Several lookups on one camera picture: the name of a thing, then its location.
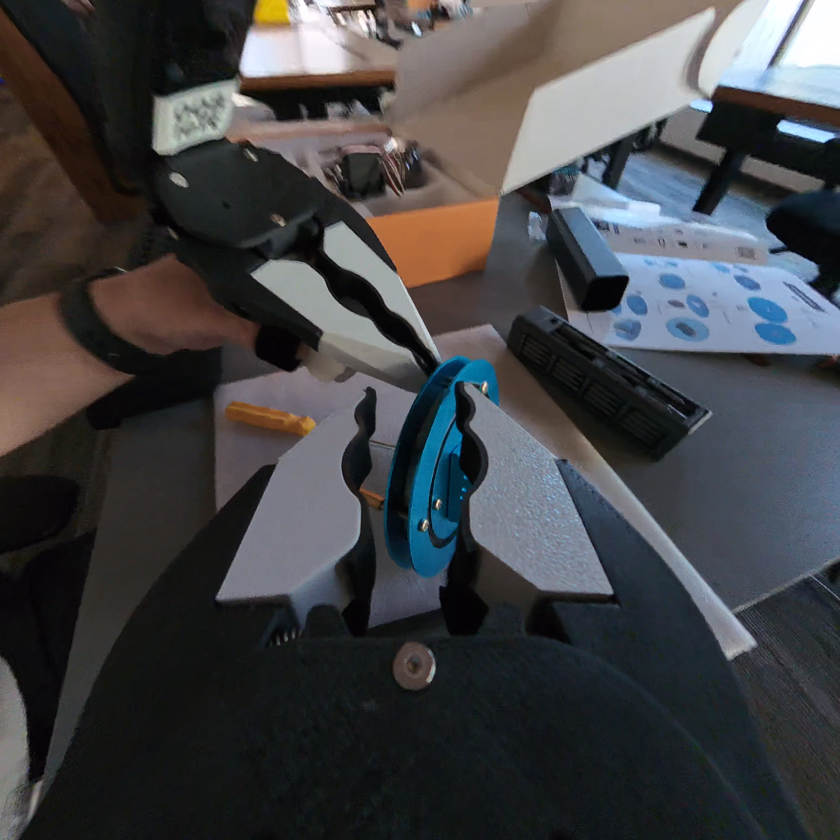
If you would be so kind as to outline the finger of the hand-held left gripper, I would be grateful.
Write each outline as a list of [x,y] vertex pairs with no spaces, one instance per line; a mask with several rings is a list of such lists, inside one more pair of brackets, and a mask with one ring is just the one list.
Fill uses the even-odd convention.
[[429,374],[414,354],[387,339],[370,318],[339,303],[311,266],[271,260],[252,277],[320,331],[317,351],[328,360],[408,392],[426,384]]
[[403,280],[346,223],[324,228],[320,271],[331,291],[353,301],[384,339],[410,352],[420,369],[440,365],[437,347]]

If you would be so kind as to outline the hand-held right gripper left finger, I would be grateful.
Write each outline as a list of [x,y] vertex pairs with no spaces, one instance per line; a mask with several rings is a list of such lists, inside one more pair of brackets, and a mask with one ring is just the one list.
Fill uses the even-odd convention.
[[274,604],[298,624],[332,606],[352,634],[371,617],[376,551],[361,489],[371,473],[376,393],[371,387],[276,463],[216,602]]

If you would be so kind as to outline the blue round metal plate assembly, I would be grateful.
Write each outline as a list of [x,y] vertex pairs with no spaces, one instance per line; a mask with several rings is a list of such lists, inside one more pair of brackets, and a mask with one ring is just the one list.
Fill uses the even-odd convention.
[[439,365],[414,397],[395,442],[382,511],[393,562],[425,577],[455,563],[460,588],[474,584],[479,558],[463,512],[480,466],[474,444],[467,444],[466,466],[461,463],[466,433],[458,395],[468,385],[499,405],[493,364],[462,355]]

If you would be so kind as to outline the person's left forearm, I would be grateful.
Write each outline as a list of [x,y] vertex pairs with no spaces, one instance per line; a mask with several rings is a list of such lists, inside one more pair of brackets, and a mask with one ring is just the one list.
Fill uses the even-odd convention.
[[129,381],[71,337],[58,293],[2,307],[1,456]]

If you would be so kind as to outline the black-legged wooden desk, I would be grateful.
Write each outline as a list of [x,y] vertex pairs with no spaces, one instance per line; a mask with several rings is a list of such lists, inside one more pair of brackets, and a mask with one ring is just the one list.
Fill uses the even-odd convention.
[[[834,130],[818,142],[785,133],[782,121]],[[712,94],[711,110],[697,139],[723,149],[693,210],[711,215],[749,157],[810,176],[825,189],[839,178],[839,69],[836,66],[776,66],[730,70]]]

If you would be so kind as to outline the person's left hand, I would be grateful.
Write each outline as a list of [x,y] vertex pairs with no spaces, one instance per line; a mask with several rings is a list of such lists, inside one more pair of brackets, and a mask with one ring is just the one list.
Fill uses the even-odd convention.
[[95,280],[89,291],[111,332],[150,353],[213,350],[226,344],[255,348],[259,326],[217,303],[203,280],[173,256]]

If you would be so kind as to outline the open cardboard box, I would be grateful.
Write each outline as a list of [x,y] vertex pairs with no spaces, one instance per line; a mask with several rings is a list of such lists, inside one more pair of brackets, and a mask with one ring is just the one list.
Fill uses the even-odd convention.
[[428,183],[358,209],[406,287],[484,269],[500,199],[711,94],[765,2],[479,2],[398,52],[373,120],[240,122],[321,183],[316,153],[389,132]]

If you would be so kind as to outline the white foam sheet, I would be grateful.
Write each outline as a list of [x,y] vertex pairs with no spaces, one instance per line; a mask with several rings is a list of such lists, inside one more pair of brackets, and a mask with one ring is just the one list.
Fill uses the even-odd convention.
[[[500,385],[500,407],[553,455],[568,459],[624,518],[649,542],[679,578],[705,617],[729,660],[756,648],[756,641],[709,587],[658,525],[644,504],[620,479],[573,419],[557,406],[532,374],[507,349],[489,324],[434,336],[440,352],[494,365]],[[369,376],[356,374],[344,383],[324,383],[305,369],[241,379],[219,386],[214,396],[215,489],[217,509],[238,491],[258,468],[274,465],[298,441],[294,435],[271,432],[228,421],[224,409],[240,401],[280,408],[321,421],[346,408],[366,386],[377,392],[376,435],[393,445],[413,395]]]

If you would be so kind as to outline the yellow plastic pry tool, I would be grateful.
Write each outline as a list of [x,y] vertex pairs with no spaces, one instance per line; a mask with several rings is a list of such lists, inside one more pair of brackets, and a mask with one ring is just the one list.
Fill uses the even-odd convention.
[[317,426],[309,416],[246,402],[230,402],[224,409],[224,416],[234,423],[297,437],[306,437]]

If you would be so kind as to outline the white-top table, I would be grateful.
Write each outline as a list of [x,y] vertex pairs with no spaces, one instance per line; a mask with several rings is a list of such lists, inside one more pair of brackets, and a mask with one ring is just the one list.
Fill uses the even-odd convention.
[[330,21],[255,26],[239,61],[239,91],[280,121],[326,119],[337,103],[379,112],[382,91],[394,87],[397,57],[397,49]]

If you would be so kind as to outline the black screwdriver bit tray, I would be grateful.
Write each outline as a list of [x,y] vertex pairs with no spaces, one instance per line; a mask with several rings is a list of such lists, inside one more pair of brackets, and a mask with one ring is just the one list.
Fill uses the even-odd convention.
[[712,417],[711,409],[545,307],[514,318],[507,347],[552,396],[585,410],[652,460]]

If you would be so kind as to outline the black wristband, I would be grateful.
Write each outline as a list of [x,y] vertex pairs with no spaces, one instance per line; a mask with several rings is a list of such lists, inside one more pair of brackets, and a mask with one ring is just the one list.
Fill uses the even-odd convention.
[[94,282],[125,273],[124,269],[112,266],[73,280],[59,293],[59,317],[71,338],[110,370],[129,376],[152,375],[162,367],[165,357],[143,350],[111,331],[91,293]]

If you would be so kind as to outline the black bit case sleeve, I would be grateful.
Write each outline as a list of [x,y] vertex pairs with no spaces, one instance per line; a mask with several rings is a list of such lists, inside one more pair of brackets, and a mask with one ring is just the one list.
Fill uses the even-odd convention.
[[601,233],[578,206],[552,210],[549,251],[583,312],[607,312],[623,300],[629,276]]

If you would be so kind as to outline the blue printed instruction sheet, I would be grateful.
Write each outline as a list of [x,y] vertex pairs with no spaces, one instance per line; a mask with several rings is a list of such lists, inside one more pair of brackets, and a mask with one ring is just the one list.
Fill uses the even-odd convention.
[[768,266],[619,254],[619,304],[582,311],[560,277],[566,319],[617,350],[839,354],[839,311],[792,273]]

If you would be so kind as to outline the white printed leaflet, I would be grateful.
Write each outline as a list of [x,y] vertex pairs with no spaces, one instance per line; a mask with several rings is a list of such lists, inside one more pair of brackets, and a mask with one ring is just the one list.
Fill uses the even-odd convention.
[[769,247],[750,233],[615,208],[585,211],[616,253],[764,265]]

